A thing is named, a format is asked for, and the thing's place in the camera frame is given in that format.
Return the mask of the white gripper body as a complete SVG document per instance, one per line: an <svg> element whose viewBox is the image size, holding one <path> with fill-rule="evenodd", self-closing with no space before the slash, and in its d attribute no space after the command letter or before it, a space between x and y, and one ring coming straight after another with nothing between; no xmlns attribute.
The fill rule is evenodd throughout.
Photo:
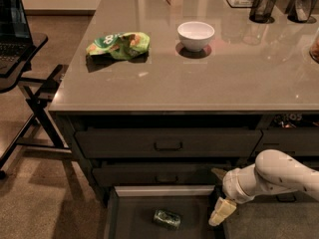
<svg viewBox="0 0 319 239"><path fill-rule="evenodd" d="M222 179L222 191L227 198L237 204L243 204L254 199L244 192L239 183L239 168L227 171Z"/></svg>

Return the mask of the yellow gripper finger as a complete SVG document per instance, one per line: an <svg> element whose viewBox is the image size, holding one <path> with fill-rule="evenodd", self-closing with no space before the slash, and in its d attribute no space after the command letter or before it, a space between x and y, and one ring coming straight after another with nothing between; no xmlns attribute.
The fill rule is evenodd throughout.
<svg viewBox="0 0 319 239"><path fill-rule="evenodd" d="M226 170L223 170L223 169L220 169L220 168L216 168L216 167L214 167L211 170L211 172L214 173L219 180L222 180L224 178L224 176L226 175L226 173L227 173Z"/></svg>
<svg viewBox="0 0 319 239"><path fill-rule="evenodd" d="M208 224L210 226L220 225L227 217L236 210L236 203L228 198L219 197L214 209L210 214Z"/></svg>

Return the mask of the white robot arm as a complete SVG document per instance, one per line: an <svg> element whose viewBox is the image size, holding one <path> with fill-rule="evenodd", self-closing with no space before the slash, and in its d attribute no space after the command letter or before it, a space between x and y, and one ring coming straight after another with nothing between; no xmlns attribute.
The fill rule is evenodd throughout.
<svg viewBox="0 0 319 239"><path fill-rule="evenodd" d="M275 149L261 151L255 162L244 168L211 170L221 181L225 197L218 197L208 224L218 226L238 204L259 195L277 195L301 191L319 200L319 172Z"/></svg>

